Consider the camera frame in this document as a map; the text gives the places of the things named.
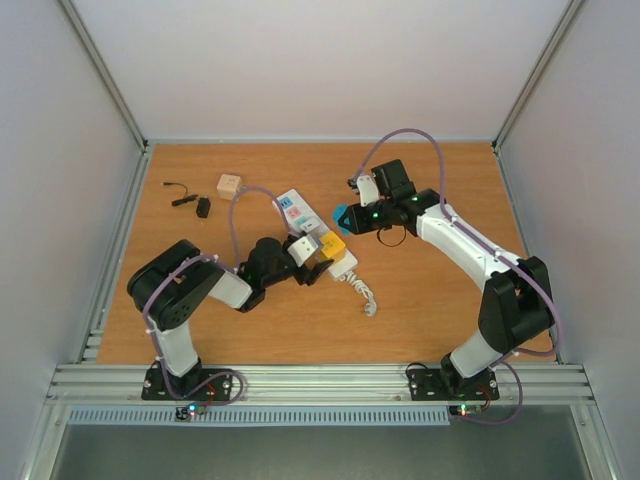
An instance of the wooden cube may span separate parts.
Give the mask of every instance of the wooden cube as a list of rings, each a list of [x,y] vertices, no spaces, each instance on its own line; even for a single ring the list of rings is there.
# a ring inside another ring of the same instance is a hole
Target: wooden cube
[[[218,182],[218,195],[224,200],[232,200],[242,188],[242,179],[238,175],[223,173]]]

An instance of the wooden surface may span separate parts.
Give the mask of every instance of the wooden surface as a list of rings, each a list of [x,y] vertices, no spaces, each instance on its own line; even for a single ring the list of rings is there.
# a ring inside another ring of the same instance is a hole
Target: wooden surface
[[[334,208],[357,197],[346,179],[370,145],[160,145],[155,148],[131,238],[120,272],[98,363],[149,364],[154,358],[140,313],[126,293],[132,274],[176,241],[186,238],[206,253],[233,263],[227,226],[229,202],[216,195],[222,173],[242,176],[279,195],[296,188],[329,224]],[[504,248],[522,253],[497,165],[489,145],[443,145],[447,197],[465,220]],[[422,143],[388,144],[370,167],[403,160],[418,189],[438,189],[433,149]],[[209,218],[195,215],[195,203],[172,207],[182,182],[211,198]],[[261,194],[245,195],[235,224],[246,258],[262,236],[282,239],[283,224]],[[400,229],[383,237],[392,243]],[[388,248],[375,234],[343,236],[359,259],[356,273],[373,289],[378,313],[363,313],[364,298],[329,276],[312,287],[290,279],[267,291],[254,311],[241,314],[213,299],[191,317],[196,350],[205,363],[360,363],[439,361],[476,329],[481,292],[469,277],[431,245],[411,236]],[[529,342],[546,350],[548,335]]]

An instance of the white power strip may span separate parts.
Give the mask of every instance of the white power strip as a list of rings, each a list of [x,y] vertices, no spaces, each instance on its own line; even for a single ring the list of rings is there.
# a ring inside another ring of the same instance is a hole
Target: white power strip
[[[307,232],[307,235],[311,235],[318,245],[321,245],[320,237],[330,229],[309,204],[304,201],[295,188],[280,195],[278,200],[282,205],[289,226],[296,232]],[[334,280],[340,280],[340,277],[352,271],[357,265],[358,260],[347,249],[344,258],[329,267],[329,275]]]
[[[300,196],[300,194],[292,188],[288,192],[283,193],[278,197],[278,201],[284,210],[287,217],[287,223],[296,232],[306,232],[307,235],[311,235],[313,239],[320,245],[320,237],[327,233],[330,229],[327,224],[322,221],[320,216],[313,211],[307,202]],[[278,207],[274,203],[273,207],[277,210]],[[378,304],[373,298],[373,292],[360,280],[353,270],[358,265],[358,259],[347,249],[344,258],[339,262],[335,262],[328,268],[329,275],[334,280],[346,281],[351,285],[354,290],[367,299],[367,304],[364,307],[365,313],[371,317],[375,315]]]

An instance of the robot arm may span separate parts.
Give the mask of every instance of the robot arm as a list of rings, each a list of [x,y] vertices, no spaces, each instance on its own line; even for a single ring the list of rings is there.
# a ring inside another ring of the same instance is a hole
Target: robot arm
[[[236,274],[210,261],[214,257],[200,255],[189,241],[181,240],[138,270],[129,280],[127,292],[141,312],[151,302],[145,321],[171,390],[185,396],[207,378],[189,331],[189,317],[205,298],[215,298],[244,313],[264,300],[267,287],[287,278],[294,277],[300,285],[313,285],[332,263],[330,260],[308,267],[317,249],[313,238],[305,235],[290,235],[283,244],[274,238],[261,238]],[[168,281],[181,266],[186,268]],[[158,291],[163,282],[166,285]]]
[[[375,167],[372,177],[361,175],[349,184],[358,191],[360,202],[345,210],[338,221],[342,228],[362,234],[403,226],[451,258],[483,292],[478,329],[441,361],[441,377],[450,394],[554,324],[538,294],[498,256],[518,265],[550,295],[544,263],[536,257],[523,260],[500,248],[460,218],[451,205],[442,206],[437,192],[416,192],[400,160]]]

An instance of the white panel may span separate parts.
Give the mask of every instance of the white panel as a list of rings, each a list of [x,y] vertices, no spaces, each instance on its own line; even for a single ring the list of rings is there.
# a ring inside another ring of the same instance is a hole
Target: white panel
[[[565,0],[76,0],[147,138],[495,137]]]
[[[567,359],[584,362],[638,478],[640,3],[590,1],[503,148],[531,253],[550,267]]]
[[[137,158],[56,2],[0,2],[0,478],[82,334]]]

